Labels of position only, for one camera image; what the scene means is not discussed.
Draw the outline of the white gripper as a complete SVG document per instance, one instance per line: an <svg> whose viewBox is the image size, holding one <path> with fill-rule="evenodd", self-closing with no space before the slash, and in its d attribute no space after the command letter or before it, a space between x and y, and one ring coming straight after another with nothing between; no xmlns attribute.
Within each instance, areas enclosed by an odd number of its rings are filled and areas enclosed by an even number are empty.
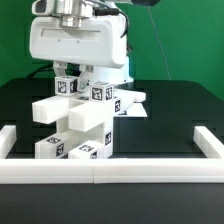
<svg viewBox="0 0 224 224"><path fill-rule="evenodd" d="M88 90L93 66L121 68L125 63L126 38L121 37L123 23L118 16L84 19L80 28L60 27L59 22L54 17L34 19L30 53L33 58L54 61L57 77L66 75L66 63L86 64L79 66L78 92Z"/></svg>

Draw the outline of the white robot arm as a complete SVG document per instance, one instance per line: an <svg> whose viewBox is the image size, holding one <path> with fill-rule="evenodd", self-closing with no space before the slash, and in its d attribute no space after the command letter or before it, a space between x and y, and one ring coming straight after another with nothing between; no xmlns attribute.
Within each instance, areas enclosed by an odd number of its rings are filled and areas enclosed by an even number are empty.
<svg viewBox="0 0 224 224"><path fill-rule="evenodd" d="M154 6L160 0L35 0L29 49L36 59L96 69L127 61L129 19L119 3Z"/></svg>

